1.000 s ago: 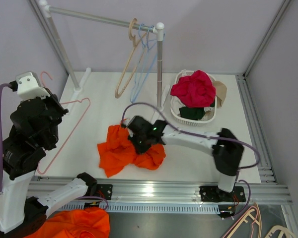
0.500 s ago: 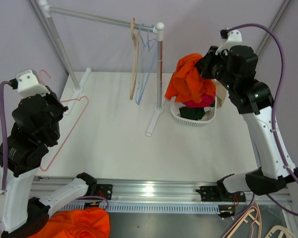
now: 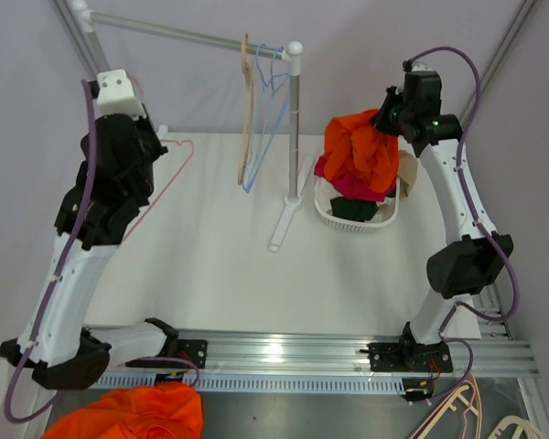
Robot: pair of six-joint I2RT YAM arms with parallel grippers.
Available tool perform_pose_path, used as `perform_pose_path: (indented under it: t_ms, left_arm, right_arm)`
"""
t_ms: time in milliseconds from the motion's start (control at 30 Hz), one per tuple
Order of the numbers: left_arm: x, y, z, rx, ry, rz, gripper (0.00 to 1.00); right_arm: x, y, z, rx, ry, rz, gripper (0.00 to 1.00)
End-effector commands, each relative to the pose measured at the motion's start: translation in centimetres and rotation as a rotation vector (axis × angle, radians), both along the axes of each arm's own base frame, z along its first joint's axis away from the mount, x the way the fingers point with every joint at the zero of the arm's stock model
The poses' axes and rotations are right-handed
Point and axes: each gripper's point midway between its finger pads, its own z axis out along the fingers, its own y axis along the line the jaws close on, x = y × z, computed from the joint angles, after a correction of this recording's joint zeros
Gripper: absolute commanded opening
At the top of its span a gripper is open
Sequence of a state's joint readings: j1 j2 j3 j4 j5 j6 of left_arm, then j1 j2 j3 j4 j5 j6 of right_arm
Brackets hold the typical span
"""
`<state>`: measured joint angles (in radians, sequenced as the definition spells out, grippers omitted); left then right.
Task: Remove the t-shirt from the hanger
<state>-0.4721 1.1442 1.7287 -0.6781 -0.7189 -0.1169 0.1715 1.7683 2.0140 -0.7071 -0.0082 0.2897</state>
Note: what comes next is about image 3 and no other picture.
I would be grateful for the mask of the green and white t shirt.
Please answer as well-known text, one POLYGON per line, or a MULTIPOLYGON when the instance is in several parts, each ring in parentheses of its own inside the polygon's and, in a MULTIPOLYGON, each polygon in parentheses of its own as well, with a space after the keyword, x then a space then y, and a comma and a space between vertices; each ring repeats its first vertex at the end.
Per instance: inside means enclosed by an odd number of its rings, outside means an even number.
POLYGON ((369 201, 342 196, 330 183, 320 179, 316 199, 324 212, 332 217, 356 222, 384 222, 392 216, 391 208, 396 190, 388 193, 382 201, 369 201))

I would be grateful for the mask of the light blue wire hanger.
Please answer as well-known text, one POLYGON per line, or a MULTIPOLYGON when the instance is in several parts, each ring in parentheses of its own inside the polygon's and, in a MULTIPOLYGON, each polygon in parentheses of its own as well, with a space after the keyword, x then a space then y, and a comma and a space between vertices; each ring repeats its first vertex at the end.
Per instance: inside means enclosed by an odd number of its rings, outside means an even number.
POLYGON ((267 67, 264 66, 262 60, 262 58, 266 57, 266 49, 260 57, 260 66, 264 70, 264 75, 268 79, 269 85, 265 93, 264 156, 269 151, 275 135, 280 130, 287 106, 286 86, 289 74, 285 69, 280 70, 275 65, 284 56, 285 48, 283 46, 277 47, 273 50, 267 67))
POLYGON ((266 45, 260 44, 255 52, 253 69, 251 70, 252 124, 247 134, 248 154, 245 160, 245 169, 242 177, 242 188, 249 194, 252 189, 264 156, 264 122, 265 122, 265 93, 269 88, 268 79, 260 66, 260 57, 265 52, 266 45))

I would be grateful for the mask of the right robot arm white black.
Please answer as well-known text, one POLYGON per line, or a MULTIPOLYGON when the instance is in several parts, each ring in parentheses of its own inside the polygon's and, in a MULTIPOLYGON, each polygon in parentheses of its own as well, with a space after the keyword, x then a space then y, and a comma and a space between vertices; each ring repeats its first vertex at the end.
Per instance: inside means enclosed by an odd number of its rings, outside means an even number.
POLYGON ((404 326, 397 357, 409 370, 449 358, 445 342, 452 320, 469 313, 473 296, 492 284, 513 250, 485 212, 465 159, 456 115, 441 111, 442 81, 423 64, 408 68, 401 86, 388 88, 371 118, 383 134, 401 136, 425 168, 445 224, 446 246, 426 263, 429 293, 404 326))

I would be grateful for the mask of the orange t shirt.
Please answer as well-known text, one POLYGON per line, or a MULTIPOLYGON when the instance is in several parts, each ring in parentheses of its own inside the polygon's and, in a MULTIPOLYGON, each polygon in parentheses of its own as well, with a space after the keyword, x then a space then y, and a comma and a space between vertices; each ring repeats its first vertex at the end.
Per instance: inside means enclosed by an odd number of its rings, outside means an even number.
POLYGON ((371 192, 386 192, 399 170, 395 136, 379 132, 371 122, 379 109, 333 117, 324 133, 324 177, 357 178, 371 192))

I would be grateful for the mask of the beige wooden hanger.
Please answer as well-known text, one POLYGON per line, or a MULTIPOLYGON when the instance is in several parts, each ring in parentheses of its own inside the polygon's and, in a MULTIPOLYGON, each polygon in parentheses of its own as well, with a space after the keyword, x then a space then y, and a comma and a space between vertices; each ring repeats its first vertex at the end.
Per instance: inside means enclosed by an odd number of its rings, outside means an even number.
POLYGON ((242 74, 244 77, 245 88, 245 109, 244 109, 244 121, 242 125, 242 143, 241 143, 241 155, 238 164, 237 184, 242 186, 246 167, 248 164, 248 157, 250 154, 251 143, 251 128, 253 127, 253 112, 254 112, 254 62, 248 56, 248 49, 250 48, 249 35, 244 34, 241 41, 241 65, 242 74))

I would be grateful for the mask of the pink wire hanger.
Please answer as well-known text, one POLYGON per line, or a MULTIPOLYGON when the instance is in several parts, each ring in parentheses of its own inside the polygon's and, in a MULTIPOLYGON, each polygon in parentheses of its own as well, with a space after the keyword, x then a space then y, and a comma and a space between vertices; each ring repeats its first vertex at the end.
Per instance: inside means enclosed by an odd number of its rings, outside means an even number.
POLYGON ((139 228, 142 222, 150 215, 152 210, 156 207, 158 202, 170 189, 170 187, 173 185, 175 180, 178 179, 179 175, 188 166, 188 163, 191 161, 191 159, 196 153, 195 143, 191 139, 181 139, 181 140, 171 139, 169 137, 171 135, 171 132, 169 131, 169 127, 166 123, 161 123, 156 128, 156 135, 163 145, 167 144, 169 146, 169 149, 170 149, 169 152, 172 152, 172 148, 181 148, 184 145, 189 145, 190 146, 189 154, 180 164, 179 168, 170 176, 166 184, 161 189, 156 190, 156 195, 154 196, 154 199, 145 208, 145 210, 139 214, 137 219, 130 225, 119 246, 124 246, 128 242, 132 234, 139 228))

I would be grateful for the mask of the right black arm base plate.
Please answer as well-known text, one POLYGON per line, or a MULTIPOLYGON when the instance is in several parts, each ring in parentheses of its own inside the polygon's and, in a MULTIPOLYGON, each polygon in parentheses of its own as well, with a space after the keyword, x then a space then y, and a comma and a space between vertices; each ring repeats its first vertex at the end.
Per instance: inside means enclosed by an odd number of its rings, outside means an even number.
POLYGON ((446 343, 431 345, 372 342, 360 353, 365 354, 371 370, 376 372, 451 373, 453 362, 446 343))

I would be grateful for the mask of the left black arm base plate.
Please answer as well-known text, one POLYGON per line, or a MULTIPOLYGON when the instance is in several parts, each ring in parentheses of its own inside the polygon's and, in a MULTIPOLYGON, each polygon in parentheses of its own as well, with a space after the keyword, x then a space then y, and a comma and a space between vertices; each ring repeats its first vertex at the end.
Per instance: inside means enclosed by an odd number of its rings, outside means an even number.
POLYGON ((169 340, 161 349, 159 354, 152 359, 134 359, 126 363, 129 368, 157 368, 157 369, 191 369, 189 364, 183 363, 186 360, 198 369, 204 369, 208 341, 205 339, 174 339, 169 340))

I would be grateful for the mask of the magenta t shirt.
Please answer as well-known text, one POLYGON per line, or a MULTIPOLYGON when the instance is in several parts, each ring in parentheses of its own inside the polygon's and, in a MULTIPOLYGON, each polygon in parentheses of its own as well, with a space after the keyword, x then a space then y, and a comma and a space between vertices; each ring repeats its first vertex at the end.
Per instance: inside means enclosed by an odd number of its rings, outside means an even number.
POLYGON ((321 155, 314 168, 314 175, 323 178, 330 183, 344 198, 359 199, 371 202, 381 202, 392 194, 396 188, 396 179, 393 180, 389 188, 383 192, 371 191, 361 180, 352 174, 337 177, 333 180, 327 180, 324 175, 325 164, 327 160, 321 155))

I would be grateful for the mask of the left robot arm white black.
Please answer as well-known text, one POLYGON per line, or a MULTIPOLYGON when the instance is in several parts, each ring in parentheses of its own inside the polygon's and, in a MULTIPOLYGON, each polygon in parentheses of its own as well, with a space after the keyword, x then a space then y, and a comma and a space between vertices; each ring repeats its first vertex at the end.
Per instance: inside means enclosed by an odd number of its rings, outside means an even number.
POLYGON ((167 367, 178 358, 178 331, 149 317, 133 327, 84 325, 103 270, 154 191, 153 164, 167 148, 146 116, 104 115, 81 139, 85 156, 55 220, 46 291, 25 331, 3 342, 0 357, 30 369, 46 390, 91 387, 110 367, 167 367))

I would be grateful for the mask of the beige t shirt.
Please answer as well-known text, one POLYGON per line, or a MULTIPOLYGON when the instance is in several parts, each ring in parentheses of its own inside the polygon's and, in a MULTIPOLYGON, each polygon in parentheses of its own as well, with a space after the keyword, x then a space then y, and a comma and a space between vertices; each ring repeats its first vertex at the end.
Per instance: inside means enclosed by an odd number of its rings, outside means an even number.
POLYGON ((400 181, 399 196, 401 198, 408 198, 411 195, 417 179, 418 161, 414 155, 404 150, 400 150, 398 156, 398 178, 400 181))

